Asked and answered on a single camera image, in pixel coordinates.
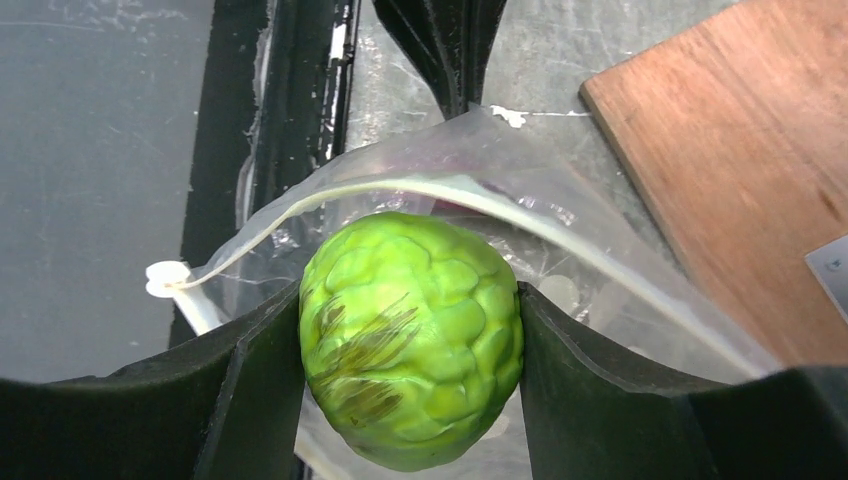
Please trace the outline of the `clear zip top bag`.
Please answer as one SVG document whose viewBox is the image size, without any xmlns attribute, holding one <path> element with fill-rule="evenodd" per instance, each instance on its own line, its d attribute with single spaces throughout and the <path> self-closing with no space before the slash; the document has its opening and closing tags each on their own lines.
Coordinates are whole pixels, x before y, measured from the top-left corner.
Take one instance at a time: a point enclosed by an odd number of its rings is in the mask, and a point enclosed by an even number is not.
<svg viewBox="0 0 848 480">
<path fill-rule="evenodd" d="M 204 334 L 297 283 L 332 234 L 389 211 L 478 234 L 520 283 L 644 358 L 722 384 L 777 368 L 571 167 L 480 108 L 342 155 L 253 214 L 206 264 L 150 265 L 146 288 L 171 299 Z M 520 386 L 461 457 L 410 475 L 536 479 Z"/>
</svg>

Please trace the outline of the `bumpy green fake fruit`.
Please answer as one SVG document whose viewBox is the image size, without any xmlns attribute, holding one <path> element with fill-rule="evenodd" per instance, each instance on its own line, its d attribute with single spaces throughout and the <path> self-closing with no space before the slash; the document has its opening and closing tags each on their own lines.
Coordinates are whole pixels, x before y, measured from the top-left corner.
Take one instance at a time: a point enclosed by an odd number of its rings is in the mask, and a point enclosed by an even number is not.
<svg viewBox="0 0 848 480">
<path fill-rule="evenodd" d="M 360 456 L 417 472 L 493 426 L 523 370 L 518 283 L 478 234 L 401 212 L 327 239 L 299 287 L 306 381 Z"/>
</svg>

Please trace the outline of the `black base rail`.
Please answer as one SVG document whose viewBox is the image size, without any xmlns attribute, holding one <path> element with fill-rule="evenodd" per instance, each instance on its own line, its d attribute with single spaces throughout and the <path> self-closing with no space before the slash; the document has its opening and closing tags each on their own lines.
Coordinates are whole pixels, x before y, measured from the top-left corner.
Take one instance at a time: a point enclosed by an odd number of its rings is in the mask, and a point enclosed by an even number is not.
<svg viewBox="0 0 848 480">
<path fill-rule="evenodd" d="M 360 5 L 218 1 L 180 257 L 204 264 L 246 219 L 345 147 Z"/>
</svg>

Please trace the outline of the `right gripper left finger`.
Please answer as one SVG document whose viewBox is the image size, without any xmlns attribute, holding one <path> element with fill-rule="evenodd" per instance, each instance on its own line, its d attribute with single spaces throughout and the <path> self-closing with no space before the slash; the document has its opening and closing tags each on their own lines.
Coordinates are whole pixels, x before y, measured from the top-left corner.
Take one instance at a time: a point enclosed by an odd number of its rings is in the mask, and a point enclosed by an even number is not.
<svg viewBox="0 0 848 480">
<path fill-rule="evenodd" d="M 1 384 L 5 479 L 288 479 L 298 288 L 105 377 Z"/>
</svg>

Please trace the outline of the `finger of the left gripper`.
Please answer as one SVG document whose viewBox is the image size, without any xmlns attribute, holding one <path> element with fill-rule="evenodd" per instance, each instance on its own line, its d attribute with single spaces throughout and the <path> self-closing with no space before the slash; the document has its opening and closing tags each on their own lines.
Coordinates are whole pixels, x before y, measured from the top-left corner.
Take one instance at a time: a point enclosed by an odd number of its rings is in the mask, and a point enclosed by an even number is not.
<svg viewBox="0 0 848 480">
<path fill-rule="evenodd" d="M 373 5 L 444 119 L 481 103 L 506 0 L 374 0 Z"/>
</svg>

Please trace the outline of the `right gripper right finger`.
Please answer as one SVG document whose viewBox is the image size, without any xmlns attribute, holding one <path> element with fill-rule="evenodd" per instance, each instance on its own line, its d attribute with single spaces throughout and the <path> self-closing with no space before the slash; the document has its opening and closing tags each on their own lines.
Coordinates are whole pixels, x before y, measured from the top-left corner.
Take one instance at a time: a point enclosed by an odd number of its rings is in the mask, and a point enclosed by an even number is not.
<svg viewBox="0 0 848 480">
<path fill-rule="evenodd" d="M 644 358 L 520 283 L 521 403 L 536 479 L 843 479 L 847 371 L 737 385 Z"/>
</svg>

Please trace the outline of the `brown wooden board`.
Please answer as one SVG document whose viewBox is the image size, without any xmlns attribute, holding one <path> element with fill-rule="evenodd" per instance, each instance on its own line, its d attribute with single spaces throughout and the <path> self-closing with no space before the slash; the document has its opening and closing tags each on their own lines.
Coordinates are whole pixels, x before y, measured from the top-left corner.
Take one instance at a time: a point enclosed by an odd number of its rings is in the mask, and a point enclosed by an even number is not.
<svg viewBox="0 0 848 480">
<path fill-rule="evenodd" d="M 581 96 L 694 283 L 780 361 L 847 361 L 805 258 L 847 233 L 847 5 L 743 1 Z"/>
</svg>

